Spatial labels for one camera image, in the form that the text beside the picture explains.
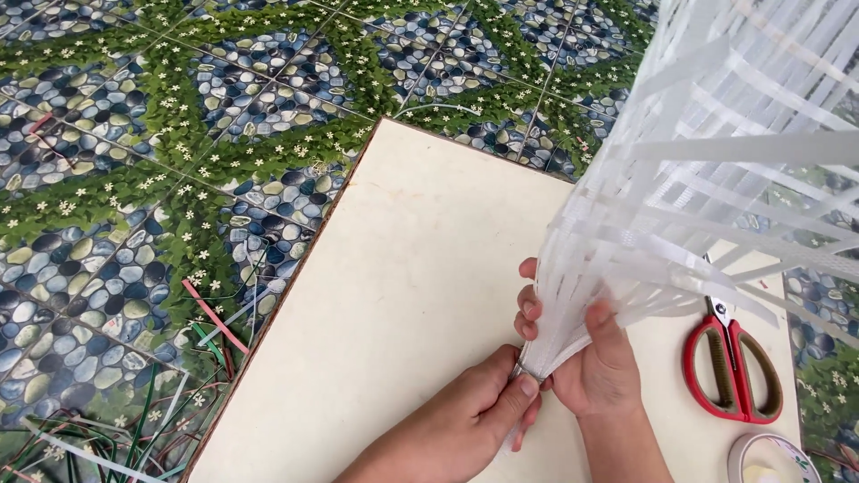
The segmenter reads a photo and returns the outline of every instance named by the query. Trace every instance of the hand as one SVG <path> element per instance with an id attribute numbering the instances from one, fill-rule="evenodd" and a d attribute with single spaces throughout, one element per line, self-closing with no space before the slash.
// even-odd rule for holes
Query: hand
<path id="1" fill-rule="evenodd" d="M 537 259 L 526 259 L 519 274 L 533 279 Z M 519 313 L 514 326 L 525 340 L 537 338 L 542 312 L 533 285 L 519 292 Z M 628 414 L 642 408 L 641 379 L 625 331 L 614 321 L 611 304 L 599 300 L 585 314 L 585 325 L 593 341 L 561 364 L 543 383 L 578 418 L 596 414 Z"/>
<path id="2" fill-rule="evenodd" d="M 527 428 L 537 418 L 537 381 L 522 374 L 508 382 L 518 357 L 518 349 L 502 345 L 466 369 L 370 444 L 334 483 L 457 483 L 473 478 L 489 465 L 517 421 L 522 419 L 521 427 Z"/>

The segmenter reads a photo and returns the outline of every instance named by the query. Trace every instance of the floor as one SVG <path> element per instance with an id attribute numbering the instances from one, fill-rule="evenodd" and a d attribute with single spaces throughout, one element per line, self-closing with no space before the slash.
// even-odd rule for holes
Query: floor
<path id="1" fill-rule="evenodd" d="M 215 326 L 183 279 L 221 319 L 247 306 L 229 330 L 253 346 L 381 115 L 577 180 L 623 108 L 656 10 L 0 0 L 0 482 L 116 476 L 33 443 L 24 415 L 177 480 L 244 358 L 223 334 L 198 345 Z M 856 335 L 852 291 L 822 274 L 786 279 Z M 839 371 L 852 384 L 856 354 L 793 323 L 805 382 L 823 394 Z M 825 421 L 815 446 L 849 460 L 859 410 L 811 399 L 803 409 Z M 835 472 L 859 481 L 823 473 Z"/>

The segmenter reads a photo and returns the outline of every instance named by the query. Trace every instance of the white board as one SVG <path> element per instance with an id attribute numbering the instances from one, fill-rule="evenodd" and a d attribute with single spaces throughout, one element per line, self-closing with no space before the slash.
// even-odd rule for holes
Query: white board
<path id="1" fill-rule="evenodd" d="M 517 267 L 539 250 L 572 186 L 383 120 L 193 467 L 191 483 L 328 482 L 390 426 L 503 343 Z M 766 265 L 763 255 L 738 264 Z M 765 280 L 783 296 L 781 279 Z M 787 322 L 736 318 L 770 355 L 786 404 L 766 427 L 717 419 L 692 399 L 680 352 L 698 322 L 629 331 L 643 398 L 676 481 L 727 481 L 730 444 L 755 430 L 799 443 Z M 474 481 L 590 481 L 576 419 L 552 395 L 522 452 Z"/>

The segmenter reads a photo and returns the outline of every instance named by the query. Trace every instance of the red scissors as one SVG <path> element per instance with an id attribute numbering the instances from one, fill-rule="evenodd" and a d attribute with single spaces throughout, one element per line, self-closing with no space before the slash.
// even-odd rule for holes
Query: red scissors
<path id="1" fill-rule="evenodd" d="M 708 314 L 701 325 L 695 327 L 683 348 L 683 377 L 692 397 L 708 413 L 717 418 L 745 421 L 755 425 L 768 425 L 782 413 L 782 385 L 776 368 L 763 347 L 740 323 L 732 319 L 728 306 L 715 297 L 706 297 Z M 701 389 L 695 371 L 695 350 L 706 335 L 710 342 L 713 371 L 719 388 L 719 401 L 714 402 Z M 766 381 L 766 403 L 758 409 L 752 398 L 752 385 L 748 379 L 748 366 L 740 344 L 745 345 L 757 359 Z"/>

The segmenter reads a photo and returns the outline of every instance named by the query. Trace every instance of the scissor handle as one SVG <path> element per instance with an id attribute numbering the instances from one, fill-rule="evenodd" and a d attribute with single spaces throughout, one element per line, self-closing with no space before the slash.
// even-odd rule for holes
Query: scissor handle
<path id="1" fill-rule="evenodd" d="M 737 361 L 737 371 L 734 373 L 736 380 L 737 395 L 740 399 L 740 409 L 746 415 L 746 422 L 755 425 L 768 425 L 778 419 L 782 413 L 784 395 L 782 392 L 782 384 L 778 380 L 775 366 L 766 355 L 764 348 L 760 346 L 757 340 L 746 332 L 740 323 L 731 320 L 728 325 L 728 337 L 731 338 L 731 346 L 734 348 L 734 360 Z M 742 346 L 749 348 L 749 351 L 760 364 L 760 368 L 764 373 L 764 381 L 766 382 L 766 402 L 761 409 L 755 406 L 754 398 L 752 397 L 752 384 L 748 378 L 748 365 L 746 358 L 743 356 Z"/>
<path id="2" fill-rule="evenodd" d="M 716 373 L 716 386 L 719 389 L 719 401 L 713 402 L 701 389 L 698 382 L 698 373 L 695 370 L 695 351 L 698 342 L 706 335 L 710 343 L 710 357 L 713 362 L 713 371 Z M 686 338 L 683 347 L 683 377 L 692 397 L 708 413 L 717 418 L 732 419 L 735 421 L 746 421 L 746 415 L 740 405 L 737 384 L 734 381 L 733 371 L 730 366 L 728 345 L 725 343 L 722 324 L 714 315 L 706 315 L 701 324 Z"/>

